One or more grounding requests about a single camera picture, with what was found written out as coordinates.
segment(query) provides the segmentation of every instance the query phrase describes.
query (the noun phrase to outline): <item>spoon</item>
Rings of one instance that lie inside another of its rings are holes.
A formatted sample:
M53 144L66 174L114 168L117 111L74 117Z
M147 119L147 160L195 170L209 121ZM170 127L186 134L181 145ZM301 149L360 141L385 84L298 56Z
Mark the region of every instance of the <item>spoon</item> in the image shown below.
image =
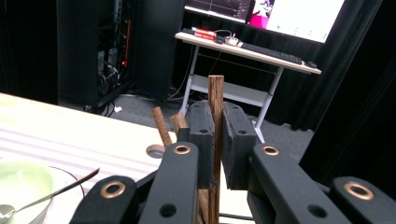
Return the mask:
M38 204L38 203L42 203L42 202L44 202L44 201L46 201L48 199L51 199L51 198L55 197L58 194L61 194L61 193L65 192L65 191L68 191L68 190L70 190L70 189L72 189L72 188L84 183L85 181L87 181L87 180L93 178L95 175L97 175L99 173L99 169L100 168L97 168L96 170L94 170L90 174L84 176L80 180L78 180L78 181L76 181L76 182L74 182L74 183L72 183L70 185L67 185L66 187L64 187L62 189L59 189L59 190L57 190L57 191L55 191L55 192L53 192L53 193L41 198L41 199L38 199L37 201L29 203L29 204L25 205L24 207L22 207L22 208L20 208L18 210L15 209L10 204L0 204L0 224L6 222L12 216L14 216L15 214L17 214L18 212L20 212L21 210L23 210L25 208L28 208L28 207L33 206L33 205Z

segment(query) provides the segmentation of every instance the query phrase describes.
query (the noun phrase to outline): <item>white table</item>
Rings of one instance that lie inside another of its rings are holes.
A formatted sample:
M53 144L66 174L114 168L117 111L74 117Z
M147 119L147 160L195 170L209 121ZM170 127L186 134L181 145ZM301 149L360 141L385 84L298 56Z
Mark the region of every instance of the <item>white table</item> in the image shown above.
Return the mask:
M175 133L169 134L176 142ZM0 159L37 161L76 178L100 167L98 175L82 184L85 192L111 175L137 181L157 170L161 159L151 158L146 148L162 144L154 128L0 93ZM63 202L75 209L80 201L70 202L68 192L55 198L55 206L62 210L53 216L50 212L46 223L68 223L74 210L65 211ZM240 202L238 208L231 206L235 200ZM246 192L222 185L220 212L251 216Z
M254 125L254 129L256 130L257 135L260 137L261 141L264 142L264 138L262 137L262 131L260 127L262 126L262 122L264 120L265 114L267 113L268 107L271 104L272 98L274 96L276 86L280 77L282 75L283 70L291 69L294 71L307 73L307 74L320 74L321 71L317 68L311 68L304 64L296 64L290 63L287 61L283 61L277 58L273 58L270 56L266 56L260 53L253 52L251 50L241 49L240 47L234 47L226 44L217 44L212 40L203 39L201 37L197 37L195 35L189 35L186 33L177 33L175 38L182 40L185 43L192 44L195 46L193 58L191 61L191 69L189 73L189 79L187 81L186 90L184 92L183 104L180 108L180 112L184 115L187 110L187 102L189 100L190 91L200 91L200 92L208 92L208 78L197 76L194 74L195 64L198 56L198 51L200 47L215 49L221 52L230 53L236 56L248 58L251 60L255 60L262 63L269 63L277 66L276 74L274 80L271 84L270 90L268 92L265 91L257 91L251 88L235 85L232 83L224 83L224 98L235 100L238 102L243 102L249 105L256 105L262 108L258 120Z

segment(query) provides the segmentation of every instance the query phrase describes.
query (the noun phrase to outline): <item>bowl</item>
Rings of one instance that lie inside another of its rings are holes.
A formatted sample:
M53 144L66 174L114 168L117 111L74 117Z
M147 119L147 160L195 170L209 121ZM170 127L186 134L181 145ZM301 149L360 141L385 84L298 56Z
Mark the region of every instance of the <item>bowl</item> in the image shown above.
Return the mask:
M0 203L15 209L53 192L50 168L33 161L0 160ZM42 223L50 207L46 200L15 214L7 224Z

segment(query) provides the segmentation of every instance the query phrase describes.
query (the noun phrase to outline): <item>black curtain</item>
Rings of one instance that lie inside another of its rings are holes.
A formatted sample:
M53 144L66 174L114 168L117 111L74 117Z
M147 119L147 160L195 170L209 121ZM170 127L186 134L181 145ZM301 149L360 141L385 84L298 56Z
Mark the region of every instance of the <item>black curtain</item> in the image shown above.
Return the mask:
M307 75L285 69L276 88L275 96L265 119L275 123L288 123L294 130L315 131L331 102L340 81L356 54L382 0L346 0L325 44L264 32L244 24L222 21L194 13L185 13L183 27L200 27L207 30L230 30L244 42L278 50L312 61L322 71L321 75ZM176 64L188 62L190 47L180 44ZM276 67L252 62L232 55L203 49L197 62L196 74L224 75L225 81L253 89L268 91ZM186 67L178 66L174 83L180 84ZM260 108L241 105L251 115L257 116Z
M352 175L396 200L394 8L381 4L300 165L322 184Z
M16 64L6 20L6 2L0 1L0 92L17 93Z

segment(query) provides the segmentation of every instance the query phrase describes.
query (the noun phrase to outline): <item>white desk frame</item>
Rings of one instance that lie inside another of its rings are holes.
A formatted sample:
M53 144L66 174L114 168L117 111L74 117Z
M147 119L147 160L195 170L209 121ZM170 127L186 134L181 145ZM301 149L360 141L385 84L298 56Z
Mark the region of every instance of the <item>white desk frame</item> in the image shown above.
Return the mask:
M307 73L307 74L312 73L312 74L320 75L321 73L320 70L310 68L304 64L290 63L277 58L273 58L270 56L253 52L251 50L241 49L239 47L229 46L226 44L222 44L222 45L217 44L212 40L203 39L194 35L189 35L180 32L175 35L175 38L195 46L195 50L191 62L191 69L189 73L189 79L187 81L186 90L184 92L183 104L180 108L180 112L183 113L184 115L186 115L187 102L189 100L189 95L191 90L208 93L208 83L209 83L208 78L197 76L194 74L195 64L200 47L215 49L221 52L230 53L240 57L245 57L258 62L269 63L278 67L276 70L274 80L268 92L257 91L250 88L238 86L232 83L224 82L224 96L223 96L224 98L235 100L238 102L243 102L249 105L260 106L262 108L259 117L257 119L257 122L254 124L254 129L263 143L264 143L264 138L262 137L262 131L260 127L262 126L262 122L264 120L265 114L267 113L268 107L271 104L277 83L280 80L280 77L282 76L283 69L288 68L294 71Z

